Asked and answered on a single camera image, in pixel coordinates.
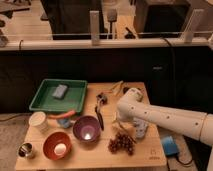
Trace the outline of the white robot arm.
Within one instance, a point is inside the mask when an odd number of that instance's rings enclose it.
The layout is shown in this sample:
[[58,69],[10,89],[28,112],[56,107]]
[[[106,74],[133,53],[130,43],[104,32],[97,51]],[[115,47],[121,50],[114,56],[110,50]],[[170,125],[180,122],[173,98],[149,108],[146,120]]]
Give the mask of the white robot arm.
[[143,103],[142,92],[137,88],[130,88],[117,101],[116,108],[120,121],[143,119],[211,146],[206,171],[213,171],[213,114]]

